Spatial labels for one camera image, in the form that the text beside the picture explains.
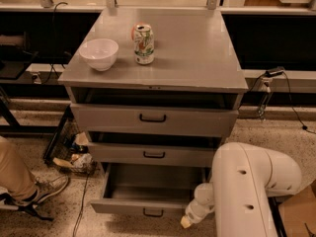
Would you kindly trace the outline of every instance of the white bowl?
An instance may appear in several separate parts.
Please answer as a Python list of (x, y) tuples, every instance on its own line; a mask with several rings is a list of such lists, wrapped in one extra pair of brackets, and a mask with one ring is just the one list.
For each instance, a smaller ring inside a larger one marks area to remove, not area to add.
[(79, 47), (79, 54), (83, 60), (98, 71), (105, 71), (112, 67), (118, 57), (119, 45), (111, 39), (92, 39)]

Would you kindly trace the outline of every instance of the person's leg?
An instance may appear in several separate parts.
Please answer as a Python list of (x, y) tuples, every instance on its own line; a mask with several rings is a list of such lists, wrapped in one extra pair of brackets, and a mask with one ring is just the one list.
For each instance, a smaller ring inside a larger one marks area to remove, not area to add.
[(0, 186), (14, 199), (26, 199), (36, 191), (36, 178), (16, 152), (15, 146), (0, 136)]

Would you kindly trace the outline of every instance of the sneaker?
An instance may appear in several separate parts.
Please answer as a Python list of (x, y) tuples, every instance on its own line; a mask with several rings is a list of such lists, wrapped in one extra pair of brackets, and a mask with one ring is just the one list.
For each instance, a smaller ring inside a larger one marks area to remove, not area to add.
[(40, 204), (46, 199), (59, 194), (67, 186), (68, 182), (68, 176), (60, 176), (53, 181), (44, 183), (37, 182), (36, 185), (38, 187), (38, 192), (34, 199), (31, 201), (12, 199), (12, 202), (14, 205), (18, 206), (27, 206), (30, 203)]

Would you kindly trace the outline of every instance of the aluminum can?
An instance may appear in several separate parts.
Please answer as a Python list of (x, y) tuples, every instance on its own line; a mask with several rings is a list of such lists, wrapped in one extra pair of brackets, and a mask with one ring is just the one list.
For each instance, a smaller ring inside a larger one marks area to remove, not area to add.
[(154, 60), (154, 34), (150, 25), (139, 23), (132, 31), (134, 57), (139, 64), (149, 64)]

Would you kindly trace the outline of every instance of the drawer handle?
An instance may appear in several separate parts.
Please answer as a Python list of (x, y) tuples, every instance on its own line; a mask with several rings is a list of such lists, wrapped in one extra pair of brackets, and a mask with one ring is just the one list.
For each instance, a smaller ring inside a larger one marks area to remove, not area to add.
[(164, 210), (162, 209), (160, 214), (149, 214), (146, 212), (146, 208), (143, 208), (142, 213), (147, 217), (162, 217), (164, 215)]
[(164, 122), (166, 121), (166, 119), (167, 119), (166, 115), (164, 115), (160, 119), (149, 119), (149, 118), (144, 118), (142, 114), (139, 115), (139, 120), (143, 122)]
[(162, 154), (161, 154), (161, 155), (158, 155), (158, 154), (153, 155), (153, 154), (150, 154), (150, 153), (148, 153), (148, 152), (144, 151), (144, 152), (143, 152), (143, 156), (144, 156), (145, 158), (156, 158), (156, 159), (162, 159), (162, 158), (165, 158), (166, 153), (165, 153), (165, 152), (162, 152)]

